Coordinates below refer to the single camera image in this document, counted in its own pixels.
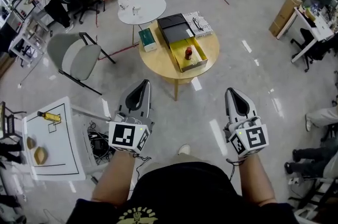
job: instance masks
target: red bottle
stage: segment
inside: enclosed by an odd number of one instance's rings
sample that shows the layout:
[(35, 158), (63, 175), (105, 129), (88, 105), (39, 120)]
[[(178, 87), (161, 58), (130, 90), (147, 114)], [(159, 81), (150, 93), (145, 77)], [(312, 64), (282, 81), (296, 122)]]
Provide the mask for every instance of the red bottle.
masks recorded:
[(192, 56), (192, 49), (191, 49), (191, 47), (189, 46), (189, 47), (186, 48), (186, 50), (185, 50), (185, 59), (186, 59), (186, 60), (190, 60), (190, 59), (191, 59), (191, 56)]

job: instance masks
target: small white round table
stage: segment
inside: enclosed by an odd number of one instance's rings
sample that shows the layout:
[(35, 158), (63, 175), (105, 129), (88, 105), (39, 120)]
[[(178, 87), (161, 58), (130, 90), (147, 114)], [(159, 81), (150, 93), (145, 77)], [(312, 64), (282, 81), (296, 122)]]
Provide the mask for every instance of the small white round table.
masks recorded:
[[(139, 6), (138, 14), (133, 14), (133, 7)], [(134, 26), (152, 22), (159, 18), (165, 11), (167, 4), (165, 0), (128, 0), (128, 7), (123, 11), (119, 9), (118, 18), (128, 25), (133, 25), (133, 41), (134, 45)]]

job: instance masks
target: black box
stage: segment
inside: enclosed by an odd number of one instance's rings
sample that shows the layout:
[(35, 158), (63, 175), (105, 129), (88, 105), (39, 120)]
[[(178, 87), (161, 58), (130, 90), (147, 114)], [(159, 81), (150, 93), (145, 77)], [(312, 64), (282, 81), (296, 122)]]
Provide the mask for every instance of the black box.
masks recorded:
[(169, 49), (169, 44), (195, 36), (182, 14), (160, 18), (157, 23)]

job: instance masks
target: tiled floor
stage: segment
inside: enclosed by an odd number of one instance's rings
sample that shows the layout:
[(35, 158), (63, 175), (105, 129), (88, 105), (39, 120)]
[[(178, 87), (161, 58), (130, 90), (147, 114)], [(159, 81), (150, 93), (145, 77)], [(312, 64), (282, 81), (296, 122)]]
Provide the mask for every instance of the tiled floor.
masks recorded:
[[(304, 72), (302, 60), (291, 64), (291, 56), (298, 50), (289, 41), (293, 37), (301, 40), (300, 24), (296, 21), (281, 41), (268, 31), (284, 0), (227, 1), (229, 5), (223, 0), (166, 0), (164, 15), (200, 11), (219, 39), (218, 61), (198, 77), (201, 90), (195, 91), (191, 84), (181, 86), (179, 100), (174, 102), (173, 86), (143, 64), (137, 48), (114, 55), (116, 65), (107, 59), (100, 60), (86, 84), (101, 91), (110, 109), (115, 110), (124, 89), (137, 80), (149, 79), (153, 88), (152, 119), (156, 124), (142, 155), (151, 156), (157, 162), (168, 161), (182, 144), (189, 143), (193, 155), (211, 161), (227, 174), (232, 167), (219, 150), (210, 122), (216, 121), (222, 129), (227, 123), (226, 89), (242, 90), (253, 99), (262, 121), (267, 124), (270, 145), (259, 155), (277, 200), (287, 201), (291, 193), (283, 164), (290, 160), (294, 148), (319, 146), (323, 130), (307, 133), (304, 115), (310, 110), (331, 106), (331, 100), (337, 95), (334, 70), (338, 69), (338, 61), (328, 54), (323, 61), (314, 62), (308, 73)], [(110, 0), (106, 8), (98, 15), (98, 27), (95, 15), (88, 13), (84, 23), (76, 24), (73, 32), (85, 31), (94, 39), (97, 36), (98, 44), (107, 53), (113, 53), (131, 45), (132, 27), (118, 19), (116, 0)], [(58, 25), (54, 25), (53, 30), (54, 34), (62, 31)], [(252, 49), (251, 53), (242, 44), (243, 40)], [(0, 99), (11, 109), (31, 113), (69, 96), (78, 106), (102, 112), (100, 97), (57, 74), (47, 55), (35, 69), (33, 67), (34, 64), (30, 69), (22, 69), (17, 62), (1, 79)], [(228, 151), (228, 157), (234, 159), (230, 146)], [(90, 180), (73, 182), (74, 188), (69, 182), (36, 182), (27, 173), (18, 173), (17, 168), (9, 167), (4, 174), (13, 193), (17, 187), (12, 175), (16, 174), (20, 181), (27, 201), (20, 200), (31, 223), (46, 221), (43, 209), (66, 220), (76, 199), (90, 198), (94, 187)], [(232, 183), (240, 191), (237, 170)], [(301, 193), (297, 187), (294, 191)]]

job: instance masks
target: black shirt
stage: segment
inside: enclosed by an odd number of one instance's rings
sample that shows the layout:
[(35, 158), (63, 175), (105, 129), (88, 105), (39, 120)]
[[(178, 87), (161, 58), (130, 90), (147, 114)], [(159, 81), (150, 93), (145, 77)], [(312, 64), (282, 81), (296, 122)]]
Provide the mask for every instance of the black shirt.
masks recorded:
[(143, 175), (122, 207), (79, 199), (67, 223), (298, 223), (289, 204), (263, 207), (237, 195), (218, 167), (190, 162)]

